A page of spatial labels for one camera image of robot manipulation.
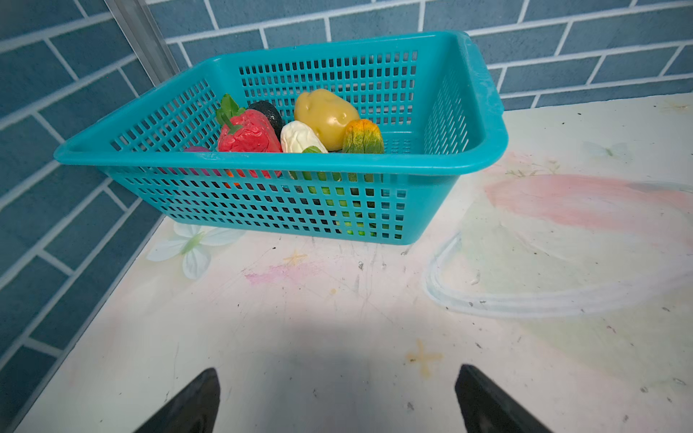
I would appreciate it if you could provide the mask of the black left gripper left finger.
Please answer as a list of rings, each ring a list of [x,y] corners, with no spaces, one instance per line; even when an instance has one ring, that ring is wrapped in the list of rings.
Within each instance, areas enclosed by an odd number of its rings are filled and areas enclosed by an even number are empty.
[[[215,368],[202,371],[135,432],[212,432],[218,416],[220,382]]]

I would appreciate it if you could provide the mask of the dark toy avocado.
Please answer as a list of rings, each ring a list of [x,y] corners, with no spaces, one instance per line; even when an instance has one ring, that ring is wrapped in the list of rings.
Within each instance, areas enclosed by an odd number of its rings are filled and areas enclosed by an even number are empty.
[[[268,119],[277,138],[281,138],[281,131],[284,127],[284,121],[280,112],[273,104],[267,100],[260,100],[250,104],[248,109],[256,110],[262,113]]]

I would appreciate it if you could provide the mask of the orange green toy corn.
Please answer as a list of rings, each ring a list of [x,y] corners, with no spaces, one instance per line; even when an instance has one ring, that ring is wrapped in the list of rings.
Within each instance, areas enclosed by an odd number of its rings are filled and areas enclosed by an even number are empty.
[[[379,127],[368,119],[357,119],[345,129],[342,153],[383,154],[384,138]]]

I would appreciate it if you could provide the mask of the teal plastic basket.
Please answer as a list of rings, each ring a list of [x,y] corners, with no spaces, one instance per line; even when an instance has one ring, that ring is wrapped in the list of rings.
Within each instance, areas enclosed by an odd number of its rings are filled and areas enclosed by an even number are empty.
[[[462,32],[203,61],[55,152],[197,238],[201,226],[415,242],[504,154],[503,104]]]

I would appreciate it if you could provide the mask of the red toy strawberry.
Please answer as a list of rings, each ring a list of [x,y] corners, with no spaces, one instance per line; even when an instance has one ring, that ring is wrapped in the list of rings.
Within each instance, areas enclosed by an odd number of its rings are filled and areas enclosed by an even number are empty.
[[[242,108],[225,94],[216,110],[221,126],[218,151],[222,153],[281,153],[280,139],[260,112]]]

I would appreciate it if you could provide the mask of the purple toy eggplant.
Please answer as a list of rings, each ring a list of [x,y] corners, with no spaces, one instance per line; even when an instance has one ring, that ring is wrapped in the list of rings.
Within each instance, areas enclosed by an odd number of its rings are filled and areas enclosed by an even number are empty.
[[[209,153],[211,150],[204,146],[190,146],[184,150],[185,153]]]

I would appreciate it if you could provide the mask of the white toy daikon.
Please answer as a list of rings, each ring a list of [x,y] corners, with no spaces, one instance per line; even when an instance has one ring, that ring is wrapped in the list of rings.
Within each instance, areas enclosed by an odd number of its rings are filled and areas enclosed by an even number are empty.
[[[284,153],[328,153],[314,131],[300,121],[286,124],[280,141]]]

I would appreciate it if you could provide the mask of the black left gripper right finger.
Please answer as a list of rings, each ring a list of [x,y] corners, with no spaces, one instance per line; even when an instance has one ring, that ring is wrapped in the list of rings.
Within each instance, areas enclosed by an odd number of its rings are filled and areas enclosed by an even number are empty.
[[[462,364],[455,393],[467,432],[542,432],[550,430],[472,364]]]

